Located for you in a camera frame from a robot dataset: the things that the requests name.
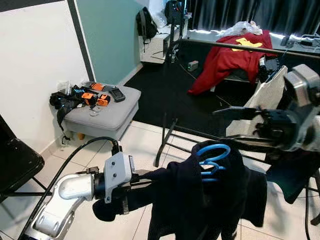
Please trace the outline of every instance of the black chair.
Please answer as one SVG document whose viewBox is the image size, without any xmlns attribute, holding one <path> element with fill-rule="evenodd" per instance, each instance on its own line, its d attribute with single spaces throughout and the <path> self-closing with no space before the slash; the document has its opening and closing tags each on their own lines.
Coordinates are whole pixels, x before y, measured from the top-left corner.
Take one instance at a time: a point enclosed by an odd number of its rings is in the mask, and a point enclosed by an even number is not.
<svg viewBox="0 0 320 240">
<path fill-rule="evenodd" d="M 46 190 L 46 187 L 34 177 L 44 167 L 45 161 L 15 136 L 1 115 L 0 163 L 0 203 L 7 197 L 43 195 L 43 192 L 15 192 L 30 179 Z"/>
</svg>

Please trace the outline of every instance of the red cloth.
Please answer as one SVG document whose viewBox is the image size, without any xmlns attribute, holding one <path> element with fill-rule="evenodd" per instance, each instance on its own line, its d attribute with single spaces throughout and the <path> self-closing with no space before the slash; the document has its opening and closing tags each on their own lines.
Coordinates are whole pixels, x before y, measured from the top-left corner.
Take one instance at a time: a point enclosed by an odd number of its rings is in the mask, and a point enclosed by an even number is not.
<svg viewBox="0 0 320 240">
<path fill-rule="evenodd" d="M 217 43 L 240 44 L 236 40 L 245 38 L 252 44 L 261 43 L 261 48 L 272 49 L 271 38 L 268 30 L 263 30 L 262 35 L 246 33 L 241 36 L 225 36 L 217 40 Z M 235 69 L 243 69 L 248 74 L 251 83 L 256 81 L 259 59 L 263 56 L 274 56 L 272 53 L 264 53 L 247 50 L 232 50 L 231 48 L 214 46 L 205 59 L 203 72 L 188 90 L 189 94 L 201 94 L 213 86 L 219 84 Z"/>
</svg>

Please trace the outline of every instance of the black curtain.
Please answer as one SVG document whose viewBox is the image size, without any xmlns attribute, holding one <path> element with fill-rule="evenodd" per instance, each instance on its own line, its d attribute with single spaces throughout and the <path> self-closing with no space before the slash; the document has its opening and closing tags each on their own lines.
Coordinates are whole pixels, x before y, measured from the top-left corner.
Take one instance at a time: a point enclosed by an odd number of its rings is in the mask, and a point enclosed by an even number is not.
<svg viewBox="0 0 320 240">
<path fill-rule="evenodd" d="M 283 35 L 312 34 L 320 21 L 319 0 L 190 0 L 191 28 L 222 30 L 254 20 Z"/>
</svg>

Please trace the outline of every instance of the teal wall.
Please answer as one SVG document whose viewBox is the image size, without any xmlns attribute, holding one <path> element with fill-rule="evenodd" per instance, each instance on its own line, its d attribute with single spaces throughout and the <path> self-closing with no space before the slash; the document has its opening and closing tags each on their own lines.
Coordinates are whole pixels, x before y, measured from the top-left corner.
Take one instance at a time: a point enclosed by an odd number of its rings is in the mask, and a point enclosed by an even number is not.
<svg viewBox="0 0 320 240">
<path fill-rule="evenodd" d="M 139 63 L 134 0 L 76 0 L 96 81 L 118 84 Z"/>
</svg>

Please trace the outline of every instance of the black backpack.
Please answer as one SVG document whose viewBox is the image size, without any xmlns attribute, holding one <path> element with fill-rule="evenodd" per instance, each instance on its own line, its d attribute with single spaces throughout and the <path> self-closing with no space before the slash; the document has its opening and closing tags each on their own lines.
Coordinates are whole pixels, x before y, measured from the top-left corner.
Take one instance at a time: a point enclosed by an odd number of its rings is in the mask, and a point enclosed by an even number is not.
<svg viewBox="0 0 320 240">
<path fill-rule="evenodd" d="M 155 24 L 146 7 L 139 11 L 135 17 L 135 20 L 138 27 L 138 34 L 139 36 L 142 36 L 143 42 L 146 39 L 152 39 L 156 35 L 158 31 L 157 25 Z"/>
</svg>

